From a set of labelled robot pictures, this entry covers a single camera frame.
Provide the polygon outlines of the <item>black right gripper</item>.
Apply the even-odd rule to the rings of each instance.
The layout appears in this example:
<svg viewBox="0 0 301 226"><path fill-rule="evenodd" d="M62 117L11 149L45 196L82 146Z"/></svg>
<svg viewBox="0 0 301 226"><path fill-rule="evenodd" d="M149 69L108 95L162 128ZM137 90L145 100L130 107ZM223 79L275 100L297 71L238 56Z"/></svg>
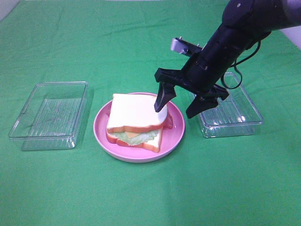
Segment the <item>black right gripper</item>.
<svg viewBox="0 0 301 226"><path fill-rule="evenodd" d="M154 104L155 111L160 112L171 99L176 97L175 86L196 94L186 110L188 118L215 108L218 105L217 98L224 100L229 95L225 88L216 85L229 67L229 52L202 50L193 53L180 70L158 68L155 72L155 80L159 83Z"/></svg>

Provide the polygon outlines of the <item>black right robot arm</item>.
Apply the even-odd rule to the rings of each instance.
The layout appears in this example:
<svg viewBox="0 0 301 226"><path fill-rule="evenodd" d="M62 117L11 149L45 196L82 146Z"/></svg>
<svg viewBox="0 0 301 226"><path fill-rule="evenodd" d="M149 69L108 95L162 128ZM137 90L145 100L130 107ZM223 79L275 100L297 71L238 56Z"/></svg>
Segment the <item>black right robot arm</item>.
<svg viewBox="0 0 301 226"><path fill-rule="evenodd" d="M180 70L159 68L159 83L154 105L159 112L176 96L175 86L195 94L187 108L189 118L214 108L218 99L228 97L228 88L217 85L227 69L238 64L237 58L254 44L260 44L272 31L299 26L301 3L298 0L231 0L222 15L222 23L203 47L180 38L171 49L189 57Z"/></svg>

